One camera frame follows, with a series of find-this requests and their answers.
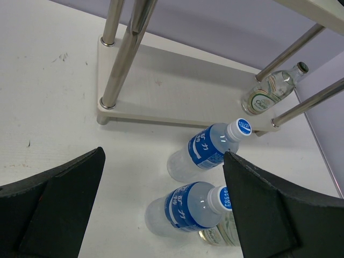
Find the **clear glass bottle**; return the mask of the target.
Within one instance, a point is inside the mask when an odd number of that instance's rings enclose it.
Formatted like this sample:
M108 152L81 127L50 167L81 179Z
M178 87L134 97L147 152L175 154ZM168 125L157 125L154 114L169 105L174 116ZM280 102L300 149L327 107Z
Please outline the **clear glass bottle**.
M289 70L271 73L243 95L240 102L242 109L250 116L264 113L289 96L300 78L308 72L308 66L304 62L298 62Z
M232 211L226 213L217 226L201 230L198 234L201 239L213 246L241 246Z

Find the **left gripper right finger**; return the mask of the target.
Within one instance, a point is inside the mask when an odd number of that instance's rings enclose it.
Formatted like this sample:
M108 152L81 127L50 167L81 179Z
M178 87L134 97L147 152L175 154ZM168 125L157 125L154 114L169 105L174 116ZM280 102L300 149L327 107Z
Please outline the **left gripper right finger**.
M224 176L244 257L343 257L343 199L226 152Z

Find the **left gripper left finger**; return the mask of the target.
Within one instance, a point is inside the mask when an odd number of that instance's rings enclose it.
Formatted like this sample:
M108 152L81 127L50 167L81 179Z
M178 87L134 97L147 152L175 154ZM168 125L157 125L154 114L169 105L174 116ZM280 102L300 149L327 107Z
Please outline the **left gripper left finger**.
M78 257L104 164L98 147L1 186L1 257Z

